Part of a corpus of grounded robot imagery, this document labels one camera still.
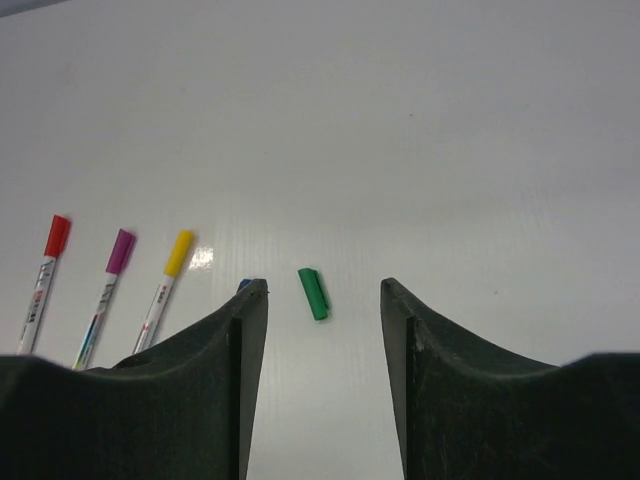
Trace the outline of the red whiteboard marker pen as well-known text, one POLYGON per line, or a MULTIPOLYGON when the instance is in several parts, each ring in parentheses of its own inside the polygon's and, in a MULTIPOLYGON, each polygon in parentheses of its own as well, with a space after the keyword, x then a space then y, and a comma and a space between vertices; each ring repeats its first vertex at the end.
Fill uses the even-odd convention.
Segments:
POLYGON ((23 326, 17 350, 18 355, 31 354, 34 350, 49 290, 55 273, 56 263, 57 258, 54 256, 45 255, 43 257, 23 326))

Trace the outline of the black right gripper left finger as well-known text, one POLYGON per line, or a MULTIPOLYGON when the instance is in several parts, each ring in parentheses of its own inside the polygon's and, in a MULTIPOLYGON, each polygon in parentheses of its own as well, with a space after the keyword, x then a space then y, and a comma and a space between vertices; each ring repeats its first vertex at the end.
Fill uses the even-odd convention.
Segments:
POLYGON ((1 360, 5 479, 243 479, 268 322, 255 279, 111 368, 1 360))

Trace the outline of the green pen cap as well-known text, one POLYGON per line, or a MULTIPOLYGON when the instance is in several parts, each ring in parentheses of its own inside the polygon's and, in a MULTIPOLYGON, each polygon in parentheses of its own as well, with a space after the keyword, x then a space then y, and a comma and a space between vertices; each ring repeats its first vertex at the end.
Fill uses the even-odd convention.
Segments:
POLYGON ((327 320, 330 317, 331 306, 320 272, 305 267, 299 269, 297 273, 313 319, 315 321, 327 320))

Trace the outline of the magenta pen cap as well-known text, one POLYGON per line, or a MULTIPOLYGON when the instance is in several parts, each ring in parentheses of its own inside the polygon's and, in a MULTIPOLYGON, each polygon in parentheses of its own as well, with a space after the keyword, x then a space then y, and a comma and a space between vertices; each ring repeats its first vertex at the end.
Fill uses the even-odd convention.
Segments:
POLYGON ((119 230, 107 262, 106 272, 108 274, 120 275, 122 273, 127 266, 136 240, 133 233, 124 229, 119 230))

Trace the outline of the red pen cap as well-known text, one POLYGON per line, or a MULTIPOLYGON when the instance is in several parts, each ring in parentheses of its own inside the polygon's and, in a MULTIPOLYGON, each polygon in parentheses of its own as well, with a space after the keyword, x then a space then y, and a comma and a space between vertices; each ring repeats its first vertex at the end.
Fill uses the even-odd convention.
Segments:
POLYGON ((45 256, 58 258, 61 255, 65 249, 71 225, 72 223, 67 217, 60 215, 53 216, 44 250, 45 256))

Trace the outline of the yellow pen cap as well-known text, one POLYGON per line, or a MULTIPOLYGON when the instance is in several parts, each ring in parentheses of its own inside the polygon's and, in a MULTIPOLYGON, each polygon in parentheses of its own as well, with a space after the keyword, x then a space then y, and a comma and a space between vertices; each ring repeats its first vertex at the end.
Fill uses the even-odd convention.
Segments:
POLYGON ((166 276, 175 278, 179 275, 187 254, 192 247, 194 238, 195 234, 193 231, 182 230, 179 232, 164 268, 164 274, 166 276))

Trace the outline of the magenta whiteboard marker pen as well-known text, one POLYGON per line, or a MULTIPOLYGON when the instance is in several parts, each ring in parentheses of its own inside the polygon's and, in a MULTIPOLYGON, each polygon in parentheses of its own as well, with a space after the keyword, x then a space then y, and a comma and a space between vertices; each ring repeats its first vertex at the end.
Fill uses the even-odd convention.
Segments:
POLYGON ((102 325, 107 316, 113 294, 117 287, 118 279, 119 275, 116 273, 105 273, 104 284, 101 288, 95 311, 89 322, 80 349, 72 366, 73 370, 85 370, 90 365, 102 325))

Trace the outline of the yellow whiteboard marker pen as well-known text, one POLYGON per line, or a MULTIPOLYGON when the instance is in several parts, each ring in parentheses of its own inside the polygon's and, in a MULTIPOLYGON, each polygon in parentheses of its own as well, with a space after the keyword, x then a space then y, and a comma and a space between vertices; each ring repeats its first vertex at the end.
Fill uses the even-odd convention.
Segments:
POLYGON ((158 324, 162 318, 175 278, 164 274, 158 285, 152 303, 149 307, 144 323, 133 348, 133 354, 138 354, 149 348, 154 339, 158 324))

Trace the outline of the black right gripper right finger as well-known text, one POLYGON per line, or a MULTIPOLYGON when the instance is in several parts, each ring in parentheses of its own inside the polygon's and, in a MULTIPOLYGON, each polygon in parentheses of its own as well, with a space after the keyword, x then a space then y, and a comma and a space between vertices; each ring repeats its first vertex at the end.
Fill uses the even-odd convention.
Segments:
POLYGON ((639 357, 553 366, 501 348, 381 284, 383 341, 408 479, 635 479, 639 357))

